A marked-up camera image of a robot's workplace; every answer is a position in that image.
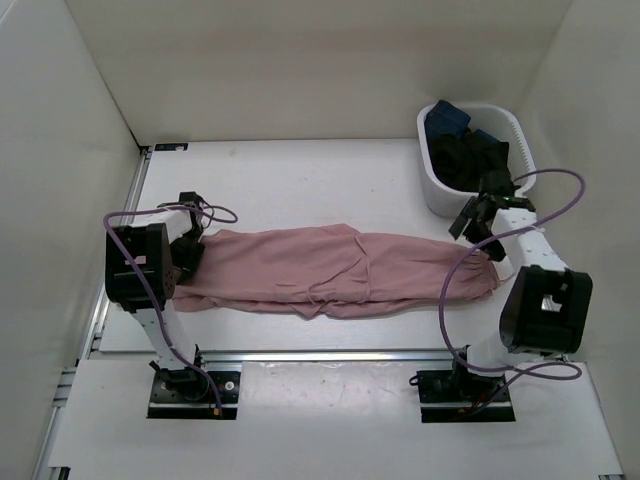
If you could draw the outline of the pink trousers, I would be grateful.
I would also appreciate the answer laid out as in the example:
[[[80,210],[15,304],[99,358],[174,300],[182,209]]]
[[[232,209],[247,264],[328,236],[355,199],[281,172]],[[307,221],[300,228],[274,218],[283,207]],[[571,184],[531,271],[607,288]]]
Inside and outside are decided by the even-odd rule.
[[[483,253],[420,237],[363,233],[346,224],[240,233],[202,239],[195,276],[177,286],[180,312],[246,312],[356,319],[462,303],[500,285]]]

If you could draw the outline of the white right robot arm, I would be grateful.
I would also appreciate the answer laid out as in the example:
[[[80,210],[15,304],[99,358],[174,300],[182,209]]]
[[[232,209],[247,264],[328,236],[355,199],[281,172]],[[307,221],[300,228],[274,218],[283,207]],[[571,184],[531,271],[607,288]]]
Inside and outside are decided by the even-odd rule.
[[[540,218],[532,202],[516,190],[508,173],[485,174],[478,194],[449,228],[452,237],[463,236],[471,243],[471,254],[485,253],[496,262],[508,260],[515,273],[497,331],[462,349],[445,343],[460,366],[449,375],[450,390],[460,399],[476,397],[485,387],[485,377],[499,377],[526,362],[574,354],[582,344],[593,280],[571,269],[544,232],[545,224],[579,200],[573,198]]]

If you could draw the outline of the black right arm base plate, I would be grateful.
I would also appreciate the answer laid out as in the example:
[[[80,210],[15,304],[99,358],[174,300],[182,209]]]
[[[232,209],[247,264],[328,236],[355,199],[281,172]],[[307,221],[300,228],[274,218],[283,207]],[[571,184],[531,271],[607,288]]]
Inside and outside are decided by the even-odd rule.
[[[418,390],[423,424],[514,422],[505,383],[505,376],[476,375],[456,362],[445,370],[419,370],[409,379]]]

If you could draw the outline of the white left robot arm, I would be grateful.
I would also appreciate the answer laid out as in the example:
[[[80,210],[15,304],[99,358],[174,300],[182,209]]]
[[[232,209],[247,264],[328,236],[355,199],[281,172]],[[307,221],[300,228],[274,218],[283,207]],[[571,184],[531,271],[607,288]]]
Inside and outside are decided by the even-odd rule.
[[[111,212],[103,218],[107,296],[141,325],[157,355],[151,363],[156,379],[188,402],[210,392],[210,377],[172,298],[202,259],[205,206],[199,194],[182,192],[176,202],[152,210]]]

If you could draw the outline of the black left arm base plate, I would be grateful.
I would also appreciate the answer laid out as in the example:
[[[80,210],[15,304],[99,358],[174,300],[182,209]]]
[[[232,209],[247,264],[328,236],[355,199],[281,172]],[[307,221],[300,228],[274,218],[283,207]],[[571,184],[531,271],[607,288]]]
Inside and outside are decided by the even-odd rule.
[[[152,361],[154,370],[147,417],[175,420],[235,420],[241,387],[241,372],[209,370],[208,380],[193,369],[169,371]]]

